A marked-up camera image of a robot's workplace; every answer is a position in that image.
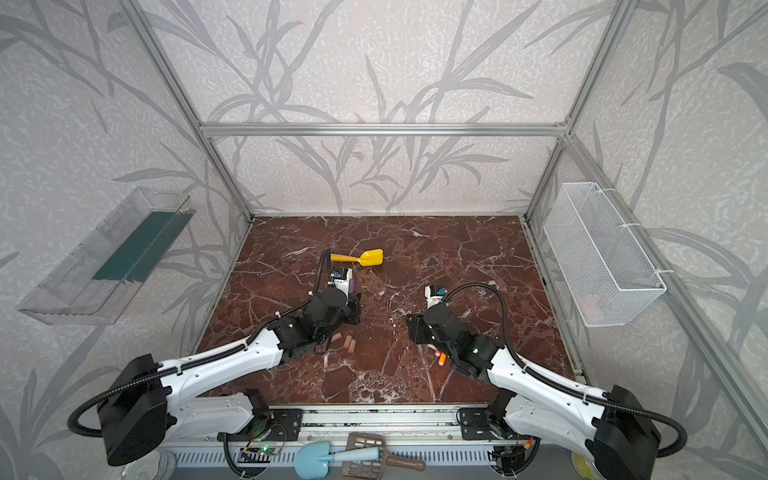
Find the yellow toy shovel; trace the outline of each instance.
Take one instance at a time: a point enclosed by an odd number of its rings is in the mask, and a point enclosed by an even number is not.
[[[361,266],[381,265],[384,261],[384,250],[368,250],[362,252],[360,258],[349,257],[347,255],[339,255],[338,253],[331,253],[331,261],[333,262],[359,262]]]

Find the transparent acrylic bin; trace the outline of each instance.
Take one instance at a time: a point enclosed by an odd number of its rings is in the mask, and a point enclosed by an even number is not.
[[[667,291],[595,183],[562,184],[544,231],[586,326],[626,325]]]
[[[141,288],[134,277],[154,268],[157,248],[170,243],[194,210],[184,208],[189,195],[137,188],[86,237],[29,295],[18,309],[48,324],[111,325]],[[145,248],[135,250],[118,276],[99,275],[104,265],[153,212],[169,212],[157,232],[144,236]]]

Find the white plastic arm segment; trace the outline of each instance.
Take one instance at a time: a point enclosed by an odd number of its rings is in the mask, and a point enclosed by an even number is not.
[[[527,370],[535,369],[543,376],[586,395],[599,397],[604,392],[522,360],[528,365]],[[533,435],[556,443],[594,461],[584,442],[594,440],[597,429],[592,426],[592,419],[602,417],[604,407],[585,404],[582,399],[553,389],[523,372],[506,348],[497,351],[491,362],[493,368],[488,371],[491,383],[517,393],[507,404],[504,417],[513,430],[520,435]]]
[[[225,352],[247,339],[237,340],[197,355],[181,359],[164,360],[162,368],[181,365]],[[187,369],[178,375],[163,377],[163,387],[171,388],[166,396],[168,413],[176,417],[176,425],[165,434],[166,440],[216,432],[235,433],[250,421],[252,405],[242,393],[227,397],[196,398],[231,380],[280,364],[283,351],[277,347],[280,341],[272,330],[263,329],[246,349],[220,360]]]

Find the yellow shovel handle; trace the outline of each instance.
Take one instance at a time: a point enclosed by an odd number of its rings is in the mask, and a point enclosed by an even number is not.
[[[339,255],[338,253],[331,253],[332,262],[359,262],[357,257],[350,257],[348,255]]]

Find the brown marble table surface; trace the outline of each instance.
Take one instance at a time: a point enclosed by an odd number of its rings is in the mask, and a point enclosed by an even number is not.
[[[257,218],[198,351],[243,338],[304,300],[324,247],[356,256],[384,250],[383,265],[353,266],[360,324],[341,325],[342,339],[325,355],[255,372],[211,394],[258,389],[269,404],[492,401],[496,387],[453,372],[450,359],[439,366],[433,350],[409,340],[405,315],[424,311],[428,283],[495,284],[506,295],[518,352],[573,378],[517,217]],[[451,308],[471,331],[502,338],[492,293],[467,289]],[[347,335],[356,340],[353,354],[342,348]]]

